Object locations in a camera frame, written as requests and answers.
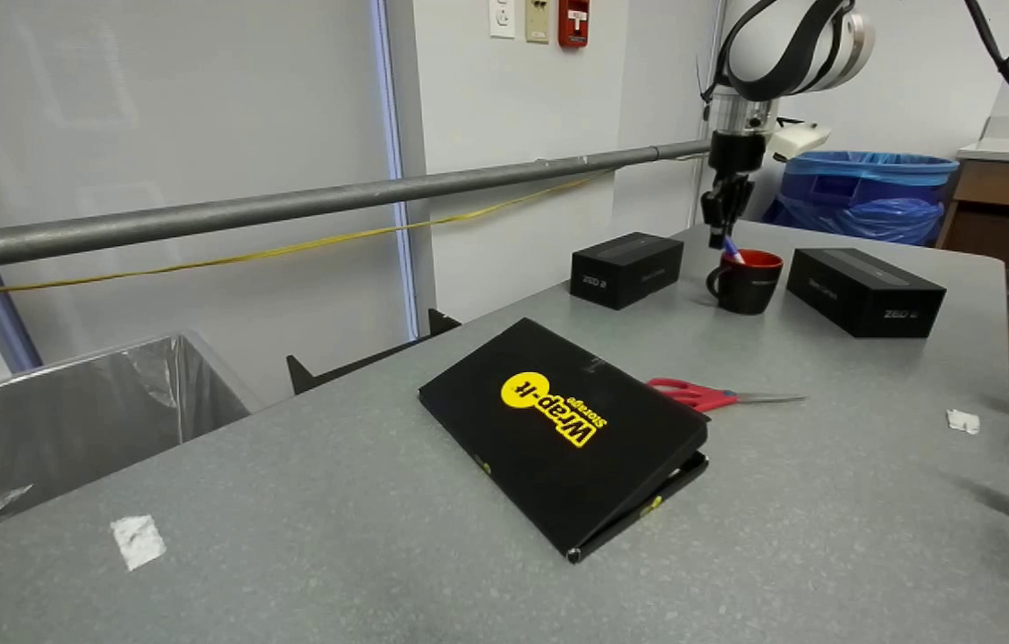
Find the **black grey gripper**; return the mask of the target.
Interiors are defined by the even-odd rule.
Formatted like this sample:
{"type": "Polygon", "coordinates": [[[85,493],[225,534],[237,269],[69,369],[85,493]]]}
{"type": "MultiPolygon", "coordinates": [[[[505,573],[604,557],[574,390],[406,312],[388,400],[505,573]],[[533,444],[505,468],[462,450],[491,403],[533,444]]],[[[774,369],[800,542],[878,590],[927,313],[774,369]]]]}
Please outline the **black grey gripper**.
{"type": "Polygon", "coordinates": [[[761,168],[765,139],[761,137],[713,137],[709,165],[713,187],[703,195],[709,247],[724,251],[735,242],[745,205],[755,188],[753,175],[761,168]]]}

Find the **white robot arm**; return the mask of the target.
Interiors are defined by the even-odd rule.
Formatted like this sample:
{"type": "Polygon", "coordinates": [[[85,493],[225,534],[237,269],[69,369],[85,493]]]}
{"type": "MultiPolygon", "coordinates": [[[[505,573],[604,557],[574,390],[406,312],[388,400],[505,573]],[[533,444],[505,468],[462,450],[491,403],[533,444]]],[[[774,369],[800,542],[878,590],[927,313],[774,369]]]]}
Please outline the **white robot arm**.
{"type": "Polygon", "coordinates": [[[725,0],[725,19],[703,89],[713,168],[703,213],[716,251],[753,201],[776,105],[852,82],[872,54],[872,22],[859,0],[725,0]]]}

